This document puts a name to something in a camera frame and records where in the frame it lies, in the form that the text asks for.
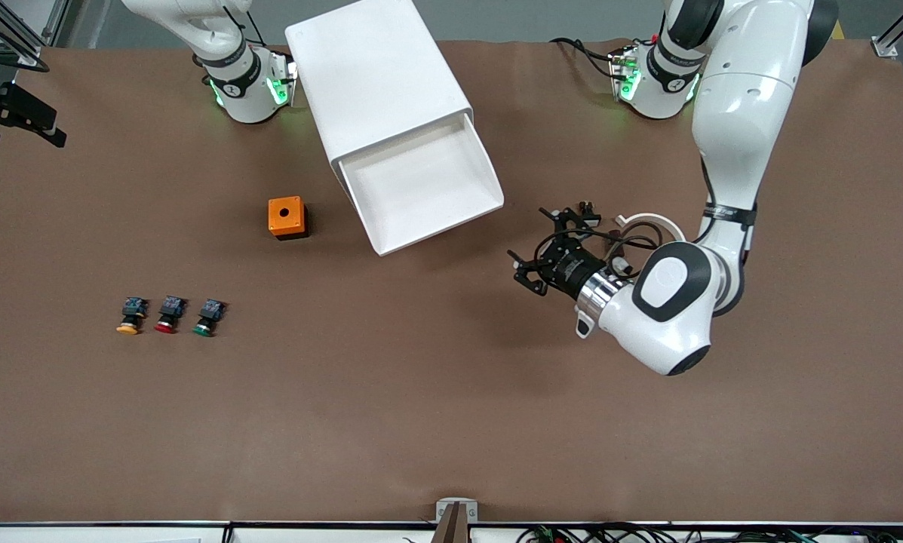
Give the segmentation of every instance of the orange box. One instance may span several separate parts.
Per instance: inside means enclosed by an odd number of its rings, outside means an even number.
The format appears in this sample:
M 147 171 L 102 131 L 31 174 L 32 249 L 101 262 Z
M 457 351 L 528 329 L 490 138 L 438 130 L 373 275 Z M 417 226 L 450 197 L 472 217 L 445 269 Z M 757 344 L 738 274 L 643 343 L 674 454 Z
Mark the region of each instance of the orange box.
M 297 240 L 310 235 L 307 206 L 300 196 L 273 198 L 267 205 L 267 223 L 273 237 L 280 241 Z

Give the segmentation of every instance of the table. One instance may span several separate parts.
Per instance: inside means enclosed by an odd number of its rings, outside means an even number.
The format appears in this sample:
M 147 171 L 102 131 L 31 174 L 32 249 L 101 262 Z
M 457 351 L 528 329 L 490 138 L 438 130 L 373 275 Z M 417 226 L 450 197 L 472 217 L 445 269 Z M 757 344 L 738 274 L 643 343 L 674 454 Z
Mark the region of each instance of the table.
M 642 119 L 555 44 L 441 49 L 506 204 L 383 258 L 306 109 L 234 123 L 182 49 L 20 76 L 69 142 L 0 146 L 0 521 L 413 520 L 445 495 L 485 520 L 903 521 L 900 66 L 833 41 L 804 69 L 745 298 L 662 378 L 579 340 L 505 251 L 582 199 L 695 230 L 692 110 Z M 305 241 L 269 237 L 285 195 Z M 113 330 L 168 293 L 182 333 Z M 230 303 L 213 339 L 186 331 L 206 298 Z

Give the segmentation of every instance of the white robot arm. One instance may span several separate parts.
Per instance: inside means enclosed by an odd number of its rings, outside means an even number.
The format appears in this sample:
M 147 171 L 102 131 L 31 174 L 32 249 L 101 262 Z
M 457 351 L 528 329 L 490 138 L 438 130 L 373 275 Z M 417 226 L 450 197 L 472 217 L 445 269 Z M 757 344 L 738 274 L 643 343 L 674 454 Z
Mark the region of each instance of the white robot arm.
M 233 13 L 252 0 L 123 0 L 133 13 L 183 40 L 210 75 L 217 102 L 236 121 L 260 123 L 293 99 L 296 65 L 250 45 Z
M 555 233 L 533 261 L 510 253 L 514 278 L 540 295 L 551 285 L 572 296 L 582 338 L 599 327 L 662 375 L 696 365 L 709 351 L 713 316 L 743 293 L 769 154 L 800 68 L 826 44 L 835 20 L 834 0 L 666 2 L 658 41 L 638 45 L 617 66 L 614 92 L 638 113 L 664 119 L 699 83 L 693 137 L 709 188 L 699 236 L 657 248 L 635 282 L 625 281 L 583 250 L 582 238 L 592 233 L 579 214 L 545 212 Z M 528 281 L 528 272 L 540 279 Z

